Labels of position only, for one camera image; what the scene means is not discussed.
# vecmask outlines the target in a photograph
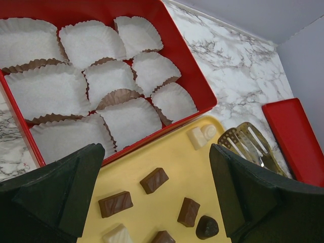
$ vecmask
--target red plastic tray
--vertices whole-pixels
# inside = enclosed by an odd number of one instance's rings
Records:
[[[93,19],[113,27],[113,20],[118,16],[141,16],[155,26],[164,44],[163,50],[159,53],[172,60],[180,69],[182,77],[178,79],[177,83],[192,96],[198,113],[163,127],[160,131],[107,158],[104,160],[103,165],[188,123],[195,117],[211,110],[217,104],[213,91],[199,69],[168,10],[160,0],[10,0],[6,1],[5,4],[1,4],[0,8],[0,19],[10,17],[42,19],[56,25],[58,30],[68,24],[76,24]],[[25,122],[1,71],[0,82],[2,83],[2,93],[13,111],[16,123],[22,131],[32,156],[39,166],[44,166],[44,160],[29,131],[29,126]]]
[[[324,155],[299,99],[266,104],[262,110],[296,179],[324,187]]]

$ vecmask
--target gray wall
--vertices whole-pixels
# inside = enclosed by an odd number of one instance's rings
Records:
[[[324,151],[324,17],[278,46],[277,51],[294,96],[302,102]]]
[[[324,0],[175,0],[280,44],[324,15]]]

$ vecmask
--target yellow cutting board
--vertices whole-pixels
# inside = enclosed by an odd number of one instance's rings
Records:
[[[217,135],[199,150],[194,150],[186,132],[213,124]],[[77,243],[103,243],[102,236],[124,224],[134,243],[150,243],[156,233],[167,230],[177,243],[228,243],[210,168],[209,150],[224,132],[211,116],[197,119],[172,133],[101,168],[90,203],[82,238]],[[140,181],[161,167],[169,180],[147,195]],[[101,218],[98,200],[129,191],[134,206],[109,218]],[[177,222],[183,198],[200,204],[195,226],[187,228]],[[213,217],[219,233],[204,241],[195,231],[201,216]]]

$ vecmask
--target white marble surface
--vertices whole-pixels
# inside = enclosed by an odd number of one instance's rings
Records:
[[[209,112],[225,128],[253,123],[267,138],[287,172],[261,106],[293,94],[273,46],[193,12],[166,3],[218,99]],[[0,181],[35,168],[3,97],[0,97]]]

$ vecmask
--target white chocolate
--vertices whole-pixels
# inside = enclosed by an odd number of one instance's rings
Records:
[[[216,127],[211,124],[203,126],[201,131],[207,141],[211,140],[217,133]]]
[[[133,243],[127,228],[120,224],[102,237],[105,243]]]
[[[191,129],[187,132],[187,135],[195,150],[198,150],[207,144],[207,140],[199,127]]]

